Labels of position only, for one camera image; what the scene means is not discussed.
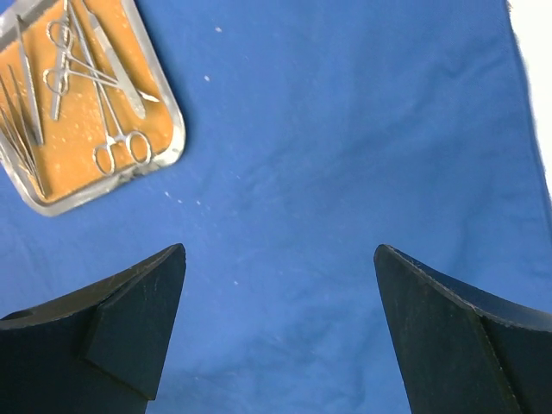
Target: white background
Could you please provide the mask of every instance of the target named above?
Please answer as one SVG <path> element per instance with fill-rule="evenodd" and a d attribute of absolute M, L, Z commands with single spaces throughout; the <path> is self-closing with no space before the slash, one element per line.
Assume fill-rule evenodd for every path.
<path fill-rule="evenodd" d="M 511 23 L 529 78 L 536 137 L 552 190 L 552 1 L 510 0 Z"/>

